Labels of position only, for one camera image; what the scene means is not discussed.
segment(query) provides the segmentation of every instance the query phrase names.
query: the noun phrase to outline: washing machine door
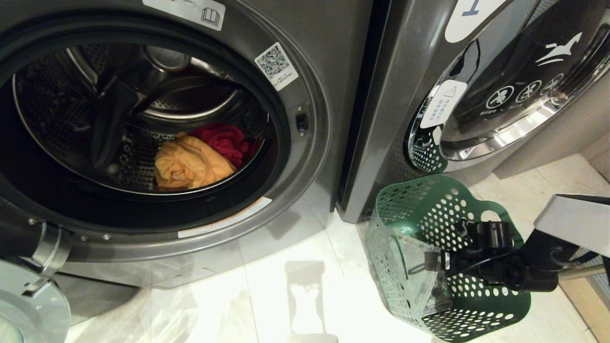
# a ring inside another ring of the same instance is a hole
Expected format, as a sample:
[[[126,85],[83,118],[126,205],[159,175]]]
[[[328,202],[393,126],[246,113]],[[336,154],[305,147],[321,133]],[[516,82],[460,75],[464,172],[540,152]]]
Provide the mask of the washing machine door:
[[[529,136],[608,69],[604,0],[517,0],[458,56],[405,137],[419,169],[462,169]]]
[[[0,337],[4,343],[62,343],[70,327],[70,307],[51,281],[25,265],[0,259]]]

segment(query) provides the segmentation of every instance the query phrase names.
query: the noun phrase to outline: white sticker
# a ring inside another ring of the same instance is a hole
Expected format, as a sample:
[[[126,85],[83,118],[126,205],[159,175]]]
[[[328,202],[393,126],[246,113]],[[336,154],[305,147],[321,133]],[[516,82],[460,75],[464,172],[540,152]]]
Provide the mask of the white sticker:
[[[504,86],[495,91],[492,96],[487,99],[485,106],[487,106],[488,109],[494,109],[508,101],[514,92],[515,87]]]
[[[466,88],[468,88],[468,84],[464,82],[454,80],[443,82],[428,104],[420,127],[422,129],[431,128],[446,122],[462,95],[466,92]]]
[[[226,7],[214,0],[142,0],[144,5],[220,31]]]
[[[521,92],[519,92],[519,95],[517,95],[517,99],[515,99],[515,101],[518,103],[526,101],[530,98],[530,96],[534,95],[538,88],[540,88],[540,85],[542,85],[541,80],[530,83]]]
[[[445,39],[457,43],[468,37],[506,0],[458,0],[445,29]]]
[[[193,237],[193,236],[197,236],[197,235],[200,235],[200,234],[204,234],[204,233],[220,230],[222,228],[225,228],[227,226],[230,226],[230,225],[233,225],[233,224],[235,224],[237,222],[240,222],[240,221],[248,218],[251,215],[254,215],[256,212],[262,210],[263,208],[265,208],[270,203],[271,203],[271,199],[265,198],[265,197],[260,198],[255,203],[253,203],[252,205],[248,206],[247,208],[245,208],[244,210],[240,211],[239,213],[230,216],[229,218],[225,218],[223,220],[219,220],[219,221],[217,221],[217,222],[215,222],[213,224],[210,224],[210,225],[204,225],[204,226],[200,226],[198,228],[192,228],[192,229],[186,229],[186,230],[178,231],[178,238]]]
[[[290,63],[288,55],[279,43],[271,45],[254,61],[277,91],[282,90],[299,77],[295,67]]]
[[[564,74],[561,73],[557,76],[555,76],[551,81],[549,81],[547,83],[546,86],[544,86],[544,88],[540,91],[540,95],[546,95],[550,90],[552,90],[553,88],[557,87],[557,85],[559,84],[559,81],[561,81],[561,79],[564,78]]]

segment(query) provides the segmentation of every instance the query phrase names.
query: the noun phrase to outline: basket hole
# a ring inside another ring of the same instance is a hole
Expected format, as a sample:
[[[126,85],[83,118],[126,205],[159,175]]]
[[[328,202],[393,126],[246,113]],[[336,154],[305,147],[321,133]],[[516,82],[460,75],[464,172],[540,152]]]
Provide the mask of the basket hole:
[[[487,210],[481,214],[481,221],[482,222],[488,222],[488,221],[500,222],[501,219],[500,219],[500,216],[496,212]]]

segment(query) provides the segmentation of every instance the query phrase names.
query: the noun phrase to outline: green laundry basket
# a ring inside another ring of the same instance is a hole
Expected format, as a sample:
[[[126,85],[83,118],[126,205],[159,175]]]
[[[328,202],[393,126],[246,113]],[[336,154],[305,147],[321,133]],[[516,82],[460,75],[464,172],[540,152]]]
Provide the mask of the green laundry basket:
[[[450,308],[422,315],[413,306],[419,300],[408,290],[420,285],[413,284],[417,277],[404,267],[409,255],[406,249],[413,247],[407,240],[445,251],[463,249],[469,239],[462,238],[453,224],[463,218],[481,221],[486,211],[497,213],[514,227],[504,207],[475,199],[449,176],[430,175],[382,189],[365,243],[387,307],[395,317],[449,342],[466,342],[525,317],[531,303],[529,293],[486,286],[483,280],[462,274],[447,278],[442,295],[453,302]],[[523,239],[515,230],[515,247],[521,245]]]

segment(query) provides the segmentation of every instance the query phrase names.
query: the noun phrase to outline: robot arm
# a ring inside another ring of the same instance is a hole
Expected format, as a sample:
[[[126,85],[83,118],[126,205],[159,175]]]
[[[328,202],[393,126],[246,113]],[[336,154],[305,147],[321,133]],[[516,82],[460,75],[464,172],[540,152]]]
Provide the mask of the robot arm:
[[[458,222],[471,244],[444,253],[446,276],[463,273],[513,291],[549,292],[560,273],[602,255],[610,278],[610,198],[554,195],[534,224],[525,244],[515,247],[508,223]],[[589,252],[571,259],[581,247]]]

